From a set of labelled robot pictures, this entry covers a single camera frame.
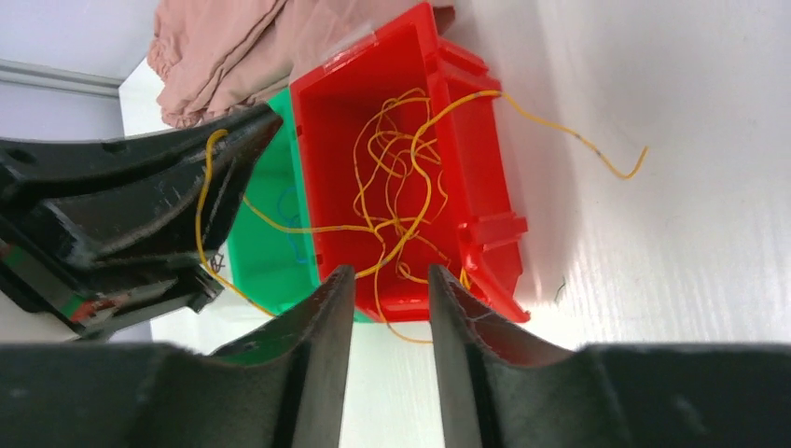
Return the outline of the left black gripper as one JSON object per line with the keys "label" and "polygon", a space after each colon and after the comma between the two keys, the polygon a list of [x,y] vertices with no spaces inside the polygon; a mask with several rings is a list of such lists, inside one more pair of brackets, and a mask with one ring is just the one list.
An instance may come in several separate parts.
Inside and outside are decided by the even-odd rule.
{"label": "left black gripper", "polygon": [[78,142],[1,144],[1,292],[79,340],[187,308],[222,286],[200,267],[61,279],[25,247],[76,270],[195,259],[227,239],[253,168],[283,125],[267,105],[199,127]]}

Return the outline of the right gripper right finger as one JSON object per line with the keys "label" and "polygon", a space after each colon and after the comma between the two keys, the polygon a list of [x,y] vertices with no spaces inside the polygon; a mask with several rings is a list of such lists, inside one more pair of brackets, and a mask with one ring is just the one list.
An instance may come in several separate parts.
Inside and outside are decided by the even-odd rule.
{"label": "right gripper right finger", "polygon": [[594,343],[567,350],[429,270],[449,447],[786,447],[790,348]]}

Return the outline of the red plastic bin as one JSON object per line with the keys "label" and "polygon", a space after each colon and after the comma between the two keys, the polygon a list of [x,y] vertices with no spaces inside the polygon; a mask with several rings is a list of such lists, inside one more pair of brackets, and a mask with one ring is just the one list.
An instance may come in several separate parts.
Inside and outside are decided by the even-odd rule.
{"label": "red plastic bin", "polygon": [[292,84],[304,169],[311,137],[300,123],[301,99],[378,100],[352,147],[352,210],[362,224],[314,227],[314,236],[357,231],[380,242],[378,260],[356,271],[363,315],[425,320],[427,274],[436,264],[466,276],[472,294],[506,318],[529,319],[514,298],[527,222],[507,191],[493,112],[499,87],[479,56],[441,36],[425,2]]}

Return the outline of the pink cloth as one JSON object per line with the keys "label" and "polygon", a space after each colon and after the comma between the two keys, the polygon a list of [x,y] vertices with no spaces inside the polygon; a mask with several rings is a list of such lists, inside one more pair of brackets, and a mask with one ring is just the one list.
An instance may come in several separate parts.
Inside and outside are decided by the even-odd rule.
{"label": "pink cloth", "polygon": [[413,1],[161,1],[147,64],[162,121],[194,127],[270,99]]}

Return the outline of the green plastic bin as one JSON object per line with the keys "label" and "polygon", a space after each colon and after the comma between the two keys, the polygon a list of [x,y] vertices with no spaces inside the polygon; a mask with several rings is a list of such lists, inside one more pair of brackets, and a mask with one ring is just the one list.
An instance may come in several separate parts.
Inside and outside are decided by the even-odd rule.
{"label": "green plastic bin", "polygon": [[256,303],[280,314],[309,296],[340,264],[361,272],[381,253],[375,236],[357,231],[289,234],[275,223],[308,228],[362,224],[352,201],[357,193],[352,147],[377,98],[360,95],[313,95],[301,99],[310,135],[309,167],[301,163],[298,122],[288,91],[270,101],[284,124],[259,158],[243,205],[228,238],[230,268],[235,285]]}

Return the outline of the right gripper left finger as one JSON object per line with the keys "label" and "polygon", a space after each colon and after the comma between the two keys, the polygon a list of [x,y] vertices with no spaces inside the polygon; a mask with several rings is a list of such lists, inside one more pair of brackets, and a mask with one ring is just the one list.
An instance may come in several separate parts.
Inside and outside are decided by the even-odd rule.
{"label": "right gripper left finger", "polygon": [[5,344],[1,443],[336,447],[354,293],[354,270],[341,265],[211,355],[168,343]]}

